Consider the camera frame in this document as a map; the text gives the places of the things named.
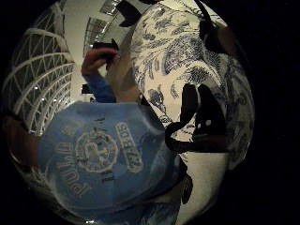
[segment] patterned fabric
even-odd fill
[[[186,83],[208,86],[226,118],[233,169],[244,159],[253,132],[254,104],[248,79],[237,60],[206,49],[199,38],[199,10],[187,5],[180,8],[183,10],[156,4],[142,15],[131,44],[135,81],[164,127],[179,121]],[[216,15],[212,20],[222,22]],[[188,142],[194,130],[195,115],[172,137]]]

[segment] hand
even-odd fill
[[[114,58],[108,63],[106,69],[109,69],[116,61],[118,51],[110,48],[92,49],[87,52],[82,63],[82,75],[90,75],[98,72],[98,69],[106,63],[106,59],[99,58],[102,54],[113,54]]]

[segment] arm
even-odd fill
[[[110,85],[98,72],[88,76],[83,75],[83,77],[97,102],[114,103],[116,101]]]
[[[109,48],[92,49],[87,53],[82,63],[82,75],[87,81],[87,84],[93,92],[97,102],[113,103],[116,101],[113,90],[107,81],[98,73],[98,69],[106,63],[105,59],[100,58],[100,56],[104,53],[113,54],[113,62],[115,61],[117,55],[116,50]],[[113,62],[107,65],[107,69],[113,64]]]

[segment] light blue t-shirt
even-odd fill
[[[164,127],[149,107],[76,102],[53,118],[37,160],[57,201],[86,221],[176,220],[180,202],[135,206],[172,188],[180,171],[180,158],[167,148]]]

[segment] person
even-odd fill
[[[185,165],[165,145],[164,128],[150,107],[115,104],[112,89],[97,73],[106,63],[97,60],[102,53],[116,52],[91,50],[82,64],[97,103],[70,105],[54,116],[41,137],[30,135],[21,121],[6,115],[2,129],[9,151],[22,166],[42,173],[73,220],[174,224]],[[159,198],[166,192],[176,198]]]
[[[227,127],[227,124],[230,124],[231,127],[235,129],[238,117],[233,118],[233,121],[235,123],[233,124],[233,122],[230,121],[231,117],[229,116],[229,119],[226,118],[227,124],[225,124],[224,114],[226,115],[227,113],[228,115],[231,115],[232,113],[235,113],[235,115],[240,116],[241,114],[243,114],[245,109],[249,109],[249,112],[246,113],[246,117],[244,116],[244,118],[242,118],[242,122],[251,124],[251,122],[253,122],[251,96],[247,96],[247,103],[244,104],[244,109],[242,107],[242,110],[240,110],[241,106],[238,105],[237,107],[240,110],[239,112],[235,108],[235,111],[227,111],[225,113],[225,100],[234,104],[236,100],[243,103],[242,100],[244,98],[239,98],[236,97],[236,95],[232,95],[232,101],[229,101],[231,96],[226,96],[222,92],[220,93],[220,95],[218,95],[220,89],[219,83],[216,82],[216,80],[209,80],[207,78],[209,76],[214,78],[214,73],[212,72],[212,70],[206,70],[207,76],[205,76],[205,78],[207,78],[207,81],[210,82],[200,83],[192,80],[196,79],[196,81],[198,81],[202,77],[199,69],[194,69],[195,66],[196,68],[207,68],[207,66],[211,66],[210,69],[213,68],[213,71],[214,68],[218,69],[217,75],[219,77],[222,77],[224,75],[222,74],[224,72],[222,71],[222,65],[217,67],[218,64],[213,64],[214,57],[208,57],[210,55],[214,55],[216,59],[221,58],[221,63],[225,63],[230,59],[232,64],[228,66],[228,69],[232,69],[232,73],[234,73],[235,69],[241,68],[238,62],[232,59],[232,57],[234,58],[237,56],[236,49],[231,43],[231,39],[233,38],[231,31],[226,28],[226,26],[223,27],[223,29],[219,29],[217,31],[217,37],[221,37],[219,44],[222,50],[225,50],[226,53],[226,55],[222,54],[220,57],[219,55],[213,54],[212,51],[207,51],[205,46],[202,45],[202,40],[200,38],[192,38],[199,36],[198,24],[196,23],[199,21],[199,19],[194,16],[193,20],[196,22],[190,22],[192,13],[184,12],[184,10],[180,11],[178,10],[178,8],[174,9],[173,4],[168,4],[168,1],[162,1],[161,4],[154,5],[142,15],[132,37],[133,41],[131,45],[130,57],[133,67],[131,70],[131,75],[135,78],[138,88],[142,92],[144,99],[149,104],[148,107],[142,106],[142,108],[147,109],[147,113],[150,113],[153,118],[157,119],[157,121],[158,119],[160,120],[160,123],[157,123],[157,125],[161,124],[166,129],[165,132],[165,129],[163,127],[160,127],[160,134],[163,134],[163,137],[166,140],[166,144],[168,145],[167,149],[174,151],[174,153],[176,154],[180,153],[181,159],[184,160],[187,164],[187,172],[183,170],[183,172],[181,172],[181,175],[177,174],[177,178],[181,178],[177,180],[175,179],[176,182],[169,183],[168,191],[162,191],[155,196],[148,196],[148,198],[140,199],[138,202],[135,202],[140,207],[145,207],[146,205],[149,206],[153,204],[156,204],[157,206],[159,205],[160,207],[156,208],[157,211],[153,209],[149,209],[148,211],[145,210],[146,212],[150,212],[152,210],[152,213],[148,214],[148,216],[145,217],[140,215],[139,220],[141,224],[143,224],[143,222],[145,221],[153,221],[154,224],[159,224],[157,223],[156,219],[161,217],[161,215],[164,215],[167,219],[161,221],[162,224],[185,224],[187,221],[190,221],[191,219],[205,212],[205,210],[207,210],[216,201],[216,196],[218,195],[218,187],[224,173],[226,172],[228,167],[233,168],[241,161],[241,158],[243,158],[243,154],[245,154],[245,151],[247,150],[244,146],[245,144],[248,144],[251,137],[251,131],[247,131],[247,139],[242,139],[242,142],[240,142],[239,140],[241,139],[240,135],[244,132],[239,133],[238,137],[231,138],[234,140],[234,144],[242,143],[243,145],[240,145],[237,149],[231,150],[231,153],[229,154],[228,149],[231,149],[231,146],[234,146],[234,144],[231,142],[229,142],[229,144],[224,143],[226,137],[225,135],[228,135],[226,134],[226,132],[224,132],[224,127]],[[170,21],[170,18],[168,17],[169,15],[176,15],[171,17],[171,19],[176,19],[176,21]],[[184,24],[181,24],[182,22],[185,22],[184,24],[186,26],[189,26],[187,30],[185,30],[185,28],[178,29],[184,26]],[[182,33],[185,32],[190,32],[191,37],[187,39],[188,41],[185,39],[180,39]],[[188,46],[187,44],[189,43],[196,43],[198,44],[198,46]],[[104,63],[103,61],[98,59],[98,57],[103,53],[102,51],[91,51],[85,57],[85,60],[82,64],[82,75],[87,80],[92,90],[94,88],[95,91],[99,91],[98,87],[102,87],[103,90],[106,90],[104,96],[99,96],[97,93],[96,96],[99,102],[102,102],[107,108],[110,108],[112,105],[107,102],[118,102],[119,97],[117,95],[114,95],[116,93],[115,91],[112,91],[113,88],[111,89],[108,83],[103,78],[101,78],[97,72],[97,68],[102,66],[102,64]],[[162,53],[162,55],[155,55],[156,60],[152,60],[152,56],[154,56],[154,53]],[[190,57],[193,54],[196,55],[197,58],[192,58],[192,60],[188,61],[189,58],[187,56]],[[166,77],[168,75],[169,77],[167,78],[167,80],[163,81],[161,74]],[[224,83],[224,86],[227,86],[229,84],[229,80],[227,80],[227,82],[228,83]],[[249,89],[247,80],[244,79],[243,82],[246,85],[247,89]],[[234,84],[234,88],[238,89],[238,85],[236,83]],[[194,106],[199,105],[200,102],[202,105],[197,107],[198,109],[195,109]],[[58,119],[56,120],[56,122],[53,121],[53,127],[50,128],[52,128],[52,130],[64,130],[64,132],[68,134],[73,133],[73,135],[76,135],[76,128],[87,127],[87,129],[89,129],[89,126],[91,126],[95,121],[93,122],[91,120],[89,123],[86,123],[86,121],[84,123],[73,122],[73,126],[70,127],[75,127],[75,130],[72,128],[63,128],[62,121],[67,121],[71,117],[78,118],[77,121],[84,121],[86,120],[84,118],[91,117],[90,113],[93,111],[92,108],[94,106],[92,108],[90,107],[92,107],[92,105],[87,103],[84,105],[74,104],[73,108],[66,109],[65,114],[61,113],[62,117],[57,117]],[[207,116],[209,114],[213,115],[211,119],[199,116]],[[59,139],[55,136],[49,136],[48,138],[49,144],[47,145],[51,145],[51,143],[53,143],[55,139]],[[193,138],[194,142],[192,143],[200,144],[188,144],[188,138]],[[84,163],[84,161],[86,160],[86,153],[90,154],[89,156],[91,156],[93,160],[103,160],[103,157],[98,155],[97,148],[93,143],[82,142],[82,144],[84,143],[84,149],[86,149],[85,155],[84,153],[81,153],[84,156],[82,158],[79,158],[79,163]],[[61,148],[58,147],[58,152],[67,155],[69,154],[69,148],[65,146],[62,146]],[[75,183],[71,182],[75,179],[73,178],[72,180],[72,177],[78,177],[78,174],[76,174],[73,168],[71,168],[71,162],[73,159],[65,157],[67,158],[66,161],[56,161],[60,157],[58,157],[56,153],[51,151],[49,156],[53,157],[40,156],[40,161],[44,160],[44,163],[41,163],[42,165],[44,165],[42,171],[47,171],[47,173],[49,173],[48,179],[50,179],[51,177],[52,187],[56,188],[55,192],[57,200],[62,200],[60,203],[68,208],[68,210],[77,215],[81,215],[82,217],[86,218],[90,218],[90,216],[91,218],[96,218],[97,216],[93,214],[95,213],[93,212],[93,210],[88,210],[89,212],[87,212],[80,209],[78,210],[76,208],[76,204],[74,204],[73,202],[76,197],[72,197],[73,199],[70,200],[69,196],[64,194],[65,190],[68,189],[68,187],[61,186],[60,178],[56,178],[57,174],[65,172],[64,167],[62,166],[61,168],[63,169],[63,171],[58,172],[54,169],[54,166],[46,166],[55,165],[55,162],[56,165],[57,163],[62,163],[58,165],[66,165],[66,170],[70,171],[69,174],[65,172],[64,175],[66,175],[66,178],[69,179],[68,182],[70,186],[73,185],[74,187],[74,184],[77,185],[77,192],[74,188],[74,193],[81,196],[88,192],[89,186],[85,186],[85,183],[78,184],[76,183],[77,181],[75,181]],[[53,158],[54,162],[47,161],[47,158]],[[97,168],[97,166],[93,164],[91,168],[89,170],[96,170],[95,168]],[[111,212],[102,212],[103,214],[101,218],[108,219],[106,220],[106,222],[112,222],[109,218],[113,216],[114,218],[119,217],[122,221],[126,221],[126,218],[130,217],[131,215],[129,212],[130,211],[127,211],[123,215],[119,215],[117,217],[115,217],[113,214],[110,214]]]
[[[176,224],[211,207],[226,171],[243,161],[254,127],[248,65],[228,25],[201,1],[164,0],[137,22],[133,77],[187,165],[189,199]]]

